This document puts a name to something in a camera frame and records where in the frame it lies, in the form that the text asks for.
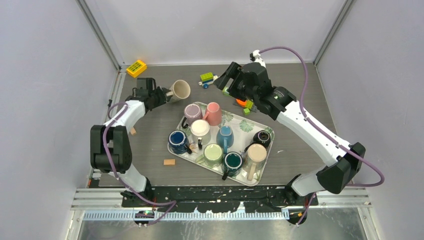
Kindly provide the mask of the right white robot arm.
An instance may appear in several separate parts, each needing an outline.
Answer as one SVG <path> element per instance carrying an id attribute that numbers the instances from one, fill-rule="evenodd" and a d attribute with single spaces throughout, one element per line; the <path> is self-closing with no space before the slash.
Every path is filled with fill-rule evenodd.
<path id="1" fill-rule="evenodd" d="M 286 126 L 307 143 L 321 158 L 324 166 L 308 174 L 300 174 L 289 183 L 285 198 L 291 205 L 299 205 L 306 195 L 318 191 L 339 194 L 361 169 L 361 163 L 342 148 L 349 147 L 361 157 L 365 147 L 360 143 L 351 145 L 340 139 L 334 143 L 327 138 L 333 132 L 319 125 L 313 127 L 301 113 L 300 102 L 282 86 L 273 86 L 267 69 L 258 62 L 243 66 L 232 62 L 226 71 L 214 81 L 214 85 L 239 100 L 251 100 L 257 109 L 273 120 Z"/>

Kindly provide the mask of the black mug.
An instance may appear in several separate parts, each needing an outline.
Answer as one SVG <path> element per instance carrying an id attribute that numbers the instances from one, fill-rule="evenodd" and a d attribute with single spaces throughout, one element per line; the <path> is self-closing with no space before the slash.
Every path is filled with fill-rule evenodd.
<path id="1" fill-rule="evenodd" d="M 263 146 L 266 150 L 268 150 L 269 145 L 271 144 L 271 135 L 265 130 L 258 131 L 257 133 L 254 134 L 252 141 L 244 149 L 244 152 L 246 152 L 248 148 L 253 144 L 259 144 Z"/>

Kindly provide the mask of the sea pattern beige mug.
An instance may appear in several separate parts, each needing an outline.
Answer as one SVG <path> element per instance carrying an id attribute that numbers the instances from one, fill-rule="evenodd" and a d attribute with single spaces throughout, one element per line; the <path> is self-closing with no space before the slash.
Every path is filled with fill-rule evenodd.
<path id="1" fill-rule="evenodd" d="M 191 87 L 185 80 L 176 80 L 166 93 L 166 98 L 169 103 L 178 102 L 187 99 L 191 94 Z"/>

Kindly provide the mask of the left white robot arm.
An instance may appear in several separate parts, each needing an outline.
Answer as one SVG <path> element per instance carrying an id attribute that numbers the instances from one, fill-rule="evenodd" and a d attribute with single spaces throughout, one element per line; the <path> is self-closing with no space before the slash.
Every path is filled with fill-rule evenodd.
<path id="1" fill-rule="evenodd" d="M 120 110 L 109 115 L 109 120 L 102 125 L 93 125 L 90 129 L 90 165 L 102 173 L 111 174 L 127 189 L 135 191 L 134 200 L 141 207 L 148 207 L 153 202 L 153 193 L 147 190 L 151 184 L 132 163 L 132 150 L 129 133 L 135 123 L 148 111 L 166 104 L 168 89 L 157 86 L 151 77 L 137 80 L 132 94 L 125 101 L 117 102 Z"/>

